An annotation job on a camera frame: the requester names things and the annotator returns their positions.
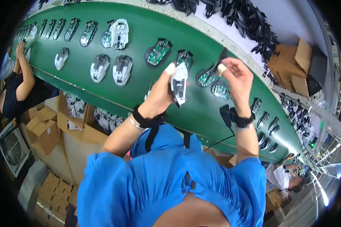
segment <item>silver bracelet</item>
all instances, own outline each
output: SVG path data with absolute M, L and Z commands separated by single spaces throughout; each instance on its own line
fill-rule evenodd
M 141 128 L 139 125 L 137 125 L 137 124 L 135 123 L 135 121 L 134 121 L 134 120 L 131 118 L 131 116 L 130 116 L 130 115 L 132 115 L 131 113 L 128 113 L 127 115 L 129 116 L 130 122 L 131 122 L 137 129 L 139 129 L 140 131 L 145 131 L 145 130 L 146 130 L 146 129 Z
M 239 131 L 244 131 L 244 130 L 247 130 L 247 129 L 251 129 L 252 128 L 252 125 L 254 124 L 254 121 L 252 121 L 247 127 L 245 128 L 239 128 L 236 123 L 234 123 L 234 126 L 236 128 L 236 130 L 239 130 Z

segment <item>black cable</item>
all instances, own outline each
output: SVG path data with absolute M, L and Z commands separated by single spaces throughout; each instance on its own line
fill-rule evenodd
M 225 138 L 225 139 L 223 139 L 223 140 L 220 140 L 220 141 L 217 142 L 217 143 L 211 144 L 206 150 L 204 150 L 204 152 L 207 151 L 207 150 L 208 150 L 210 147 L 212 147 L 213 145 L 219 144 L 219 143 L 221 143 L 221 142 L 223 142 L 223 141 L 225 141 L 225 140 L 227 140 L 227 139 L 230 139 L 230 138 L 232 138 L 232 137 L 235 137 L 234 131 L 232 131 L 232 129 L 231 129 L 230 127 L 228 127 L 228 128 L 231 130 L 232 136 L 229 136 L 229 137 L 227 137 L 227 138 Z

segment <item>white shirt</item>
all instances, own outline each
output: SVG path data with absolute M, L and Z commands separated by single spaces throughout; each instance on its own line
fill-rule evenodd
M 9 57 L 8 53 L 6 53 L 1 65 L 0 80 L 7 78 L 13 72 L 14 65 L 14 60 Z
M 274 164 L 270 163 L 265 171 L 267 173 L 268 181 L 277 186 L 280 190 L 289 187 L 291 175 L 285 172 L 283 166 L 278 166 L 278 168 L 275 169 Z

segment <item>green conveyor belt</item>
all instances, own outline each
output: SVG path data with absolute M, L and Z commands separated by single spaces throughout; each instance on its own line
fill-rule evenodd
M 75 17 L 79 18 L 80 24 L 73 38 L 69 42 L 65 42 L 65 31 L 70 20 Z M 45 38 L 48 23 L 41 37 L 27 40 L 32 49 L 30 64 L 34 66 L 33 71 L 36 76 L 64 91 L 77 94 L 95 106 L 125 117 L 129 109 L 144 101 L 150 83 L 156 81 L 165 67 L 175 60 L 177 51 L 186 49 L 193 53 L 194 60 L 188 75 L 187 102 L 181 108 L 171 105 L 167 110 L 167 122 L 198 134 L 200 139 L 203 138 L 201 142 L 205 146 L 231 135 L 220 116 L 219 108 L 225 104 L 232 107 L 234 106 L 233 102 L 218 99 L 210 92 L 210 88 L 200 88 L 196 85 L 196 73 L 201 68 L 208 68 L 217 61 L 223 49 L 219 43 L 200 31 L 157 12 L 125 4 L 105 2 L 82 2 L 64 7 L 54 7 L 28 18 L 23 22 L 23 26 L 33 22 L 37 22 L 39 26 L 44 19 L 50 21 L 61 18 L 64 18 L 66 22 L 57 40 L 53 40 L 53 34 L 49 39 Z M 126 19 L 129 25 L 129 43 L 123 50 L 104 48 L 100 43 L 101 34 L 108 26 L 107 21 L 113 19 Z M 81 33 L 85 29 L 86 22 L 91 20 L 98 22 L 98 30 L 92 42 L 87 47 L 81 47 L 79 42 Z M 145 63 L 144 53 L 149 47 L 154 46 L 158 38 L 170 40 L 173 47 L 171 54 L 161 66 L 150 68 Z M 12 54 L 15 54 L 17 43 L 18 40 L 14 40 Z M 69 49 L 69 57 L 63 68 L 58 71 L 55 68 L 54 59 L 63 47 Z M 104 79 L 96 84 L 91 79 L 90 67 L 98 54 L 107 54 L 110 57 L 110 67 Z M 115 58 L 123 54 L 132 57 L 133 68 L 127 84 L 124 87 L 118 87 L 112 76 L 112 66 Z M 262 129 L 257 131 L 258 134 L 263 131 L 269 136 L 268 126 L 275 117 L 280 119 L 281 127 L 281 130 L 272 137 L 270 147 L 260 151 L 260 159 L 275 163 L 286 156 L 287 148 L 301 152 L 302 147 L 298 136 L 285 112 L 257 76 L 254 76 L 250 105 L 255 98 L 260 98 L 263 102 L 256 121 L 262 117 L 265 111 L 270 114 L 270 119 Z M 276 142 L 279 144 L 277 152 L 269 154 L 270 148 Z M 235 138 L 228 139 L 214 148 L 235 154 Z

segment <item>blue dress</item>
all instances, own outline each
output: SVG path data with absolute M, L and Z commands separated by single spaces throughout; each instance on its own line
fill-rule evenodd
M 81 227 L 152 226 L 189 191 L 218 206 L 232 227 L 262 226 L 267 178 L 258 158 L 228 170 L 203 152 L 195 134 L 184 148 L 181 135 L 167 124 L 159 126 L 146 153 L 149 131 L 134 144 L 128 163 L 110 152 L 88 157 L 77 195 Z

